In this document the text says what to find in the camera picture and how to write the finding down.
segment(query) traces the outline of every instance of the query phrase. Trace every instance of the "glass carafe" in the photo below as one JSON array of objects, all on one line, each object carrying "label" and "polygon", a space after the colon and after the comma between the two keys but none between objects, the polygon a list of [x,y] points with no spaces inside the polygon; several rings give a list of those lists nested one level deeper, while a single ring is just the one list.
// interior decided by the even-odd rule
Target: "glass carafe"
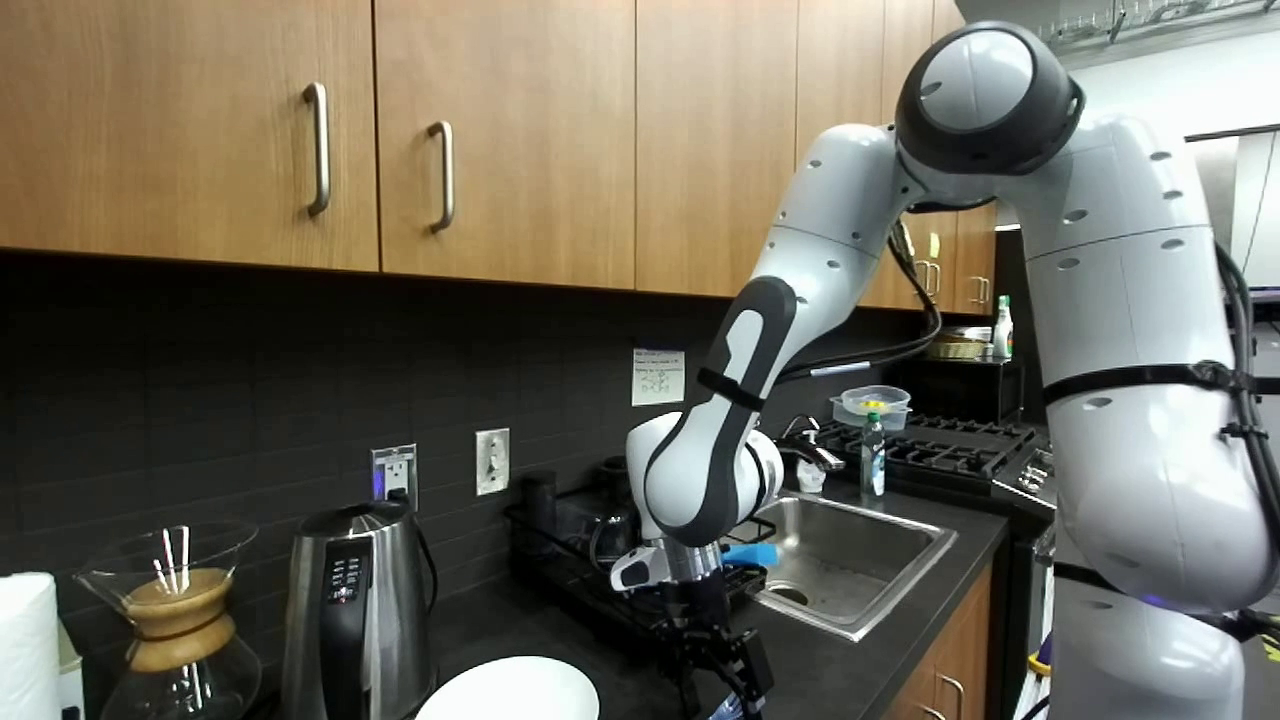
[{"label": "glass carafe", "polygon": [[81,584],[127,625],[127,671],[103,720],[240,720],[264,665],[234,635],[226,591],[251,525],[169,525],[84,560]]}]

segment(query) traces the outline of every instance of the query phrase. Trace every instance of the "electrical outlet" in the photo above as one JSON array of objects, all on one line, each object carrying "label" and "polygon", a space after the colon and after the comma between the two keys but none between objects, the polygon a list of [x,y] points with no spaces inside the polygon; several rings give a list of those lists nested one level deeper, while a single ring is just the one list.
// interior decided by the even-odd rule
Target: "electrical outlet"
[{"label": "electrical outlet", "polygon": [[414,489],[414,444],[372,447],[372,500],[403,495],[408,508],[420,508]]},{"label": "electrical outlet", "polygon": [[475,495],[503,493],[511,482],[511,430],[475,430]]}]

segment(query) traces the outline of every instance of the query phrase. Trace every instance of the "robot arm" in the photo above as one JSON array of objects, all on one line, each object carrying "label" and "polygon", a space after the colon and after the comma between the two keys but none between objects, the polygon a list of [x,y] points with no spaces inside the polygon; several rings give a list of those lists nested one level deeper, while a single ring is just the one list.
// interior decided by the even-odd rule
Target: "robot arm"
[{"label": "robot arm", "polygon": [[[847,318],[891,218],[999,194],[1027,243],[1061,528],[1125,591],[1061,591],[1054,713],[1240,717],[1240,651],[1180,615],[1275,584],[1261,476],[1222,430],[1240,412],[1199,177],[1144,122],[1080,126],[1080,110],[1034,37],[973,25],[918,57],[894,133],[815,134],[713,341],[705,392],[626,440],[631,495],[670,560],[661,578],[707,577],[698,553],[773,505],[776,451],[753,424],[782,365]],[[1147,665],[1114,667],[1114,635]]]}]

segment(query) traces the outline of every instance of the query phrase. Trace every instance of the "stainless steel sink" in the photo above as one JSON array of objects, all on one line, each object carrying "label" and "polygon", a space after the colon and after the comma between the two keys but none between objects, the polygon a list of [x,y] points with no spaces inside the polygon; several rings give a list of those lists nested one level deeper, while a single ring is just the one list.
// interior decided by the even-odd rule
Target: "stainless steel sink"
[{"label": "stainless steel sink", "polygon": [[760,517],[778,549],[760,603],[847,641],[863,641],[954,540],[951,528],[825,495],[782,495]]}]

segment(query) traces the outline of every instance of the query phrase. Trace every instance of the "electric kettle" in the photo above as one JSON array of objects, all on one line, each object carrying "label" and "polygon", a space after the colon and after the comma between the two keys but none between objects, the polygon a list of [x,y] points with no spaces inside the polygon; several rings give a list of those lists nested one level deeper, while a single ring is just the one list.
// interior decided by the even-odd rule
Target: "electric kettle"
[{"label": "electric kettle", "polygon": [[422,704],[429,566],[408,505],[302,520],[286,566],[283,720],[398,720]]}]

